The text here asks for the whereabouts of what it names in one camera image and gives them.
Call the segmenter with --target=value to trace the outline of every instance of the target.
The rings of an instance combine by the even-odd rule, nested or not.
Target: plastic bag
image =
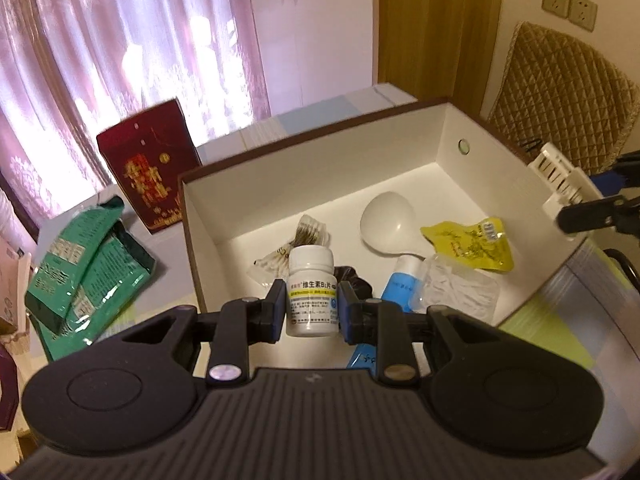
[[[441,222],[422,227],[420,232],[434,245],[438,254],[446,254],[474,269],[502,272],[513,269],[511,249],[499,218],[485,218],[469,226]]]
[[[148,282],[155,266],[156,261],[117,222],[82,277],[60,334],[32,319],[47,359],[60,359],[96,341]]]
[[[500,296],[500,285],[494,279],[442,254],[436,254],[425,264],[428,270],[424,284],[410,300],[414,312],[424,313],[429,306],[441,304],[480,321],[492,322]]]
[[[335,279],[340,282],[349,282],[359,300],[373,298],[373,288],[366,280],[363,280],[356,269],[349,266],[338,266],[334,269]]]
[[[53,333],[59,333],[71,299],[89,263],[124,209],[114,196],[79,212],[52,243],[27,288],[25,304]]]
[[[298,222],[295,236],[275,251],[255,260],[246,273],[254,282],[270,288],[273,280],[277,278],[286,280],[289,277],[289,253],[294,247],[327,246],[328,243],[329,235],[326,232],[326,225],[309,215],[303,215]]]

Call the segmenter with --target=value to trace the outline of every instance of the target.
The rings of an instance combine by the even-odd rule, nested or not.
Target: sheer curtain
[[[250,0],[0,0],[0,171],[35,224],[110,183],[95,136],[175,96],[200,145],[270,114]]]

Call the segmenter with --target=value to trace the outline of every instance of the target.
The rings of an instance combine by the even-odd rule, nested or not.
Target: white spoon
[[[423,258],[435,254],[433,245],[420,234],[414,208],[392,191],[379,194],[366,206],[360,218],[360,236],[379,253]]]

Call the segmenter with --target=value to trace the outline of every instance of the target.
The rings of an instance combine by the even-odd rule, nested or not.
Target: cardboard box
[[[515,267],[500,284],[494,324],[527,301],[577,249],[543,210],[552,191],[480,120],[447,100],[412,103],[324,126],[220,160],[182,176],[184,231],[198,302],[219,310],[264,297],[249,264],[290,239],[300,216],[325,222],[336,265],[355,267],[381,294],[396,257],[360,240],[360,216],[381,192],[414,206],[420,225],[505,224]],[[353,347],[339,337],[254,345],[252,367],[342,367]]]
[[[20,257],[0,238],[0,334],[18,330],[18,264]]]

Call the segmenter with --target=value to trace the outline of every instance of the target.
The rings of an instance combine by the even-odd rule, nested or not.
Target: electrical outlet
[[[569,0],[542,0],[542,8],[556,16],[566,18],[569,14]]]
[[[586,28],[589,32],[596,25],[598,6],[590,0],[570,0],[569,21],[579,27]]]

